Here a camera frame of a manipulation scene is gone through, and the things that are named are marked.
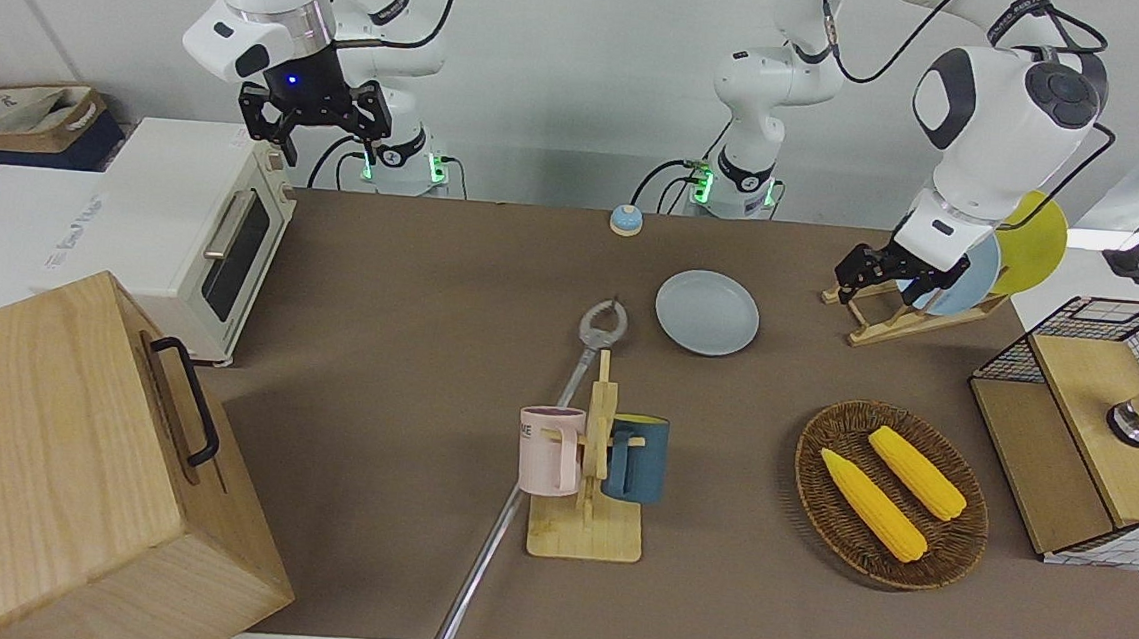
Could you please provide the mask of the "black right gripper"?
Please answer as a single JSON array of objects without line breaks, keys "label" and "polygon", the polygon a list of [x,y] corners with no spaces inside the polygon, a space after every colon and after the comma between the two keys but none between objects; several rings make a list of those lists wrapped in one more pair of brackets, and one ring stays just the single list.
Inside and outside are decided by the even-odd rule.
[{"label": "black right gripper", "polygon": [[263,71],[268,88],[239,87],[238,106],[249,137],[273,144],[289,167],[298,151],[292,142],[297,124],[335,126],[363,146],[368,170],[379,167],[376,147],[390,137],[387,91],[377,83],[347,87],[335,44]]}]

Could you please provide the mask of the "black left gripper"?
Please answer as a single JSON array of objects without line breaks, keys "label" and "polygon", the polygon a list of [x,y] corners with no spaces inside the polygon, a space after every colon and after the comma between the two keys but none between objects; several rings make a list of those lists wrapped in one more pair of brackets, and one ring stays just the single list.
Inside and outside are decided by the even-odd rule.
[{"label": "black left gripper", "polygon": [[972,257],[965,253],[949,267],[931,267],[898,241],[880,249],[857,244],[836,264],[834,289],[838,300],[851,301],[865,287],[898,281],[898,295],[906,306],[931,312],[939,290],[952,288],[970,267]]}]

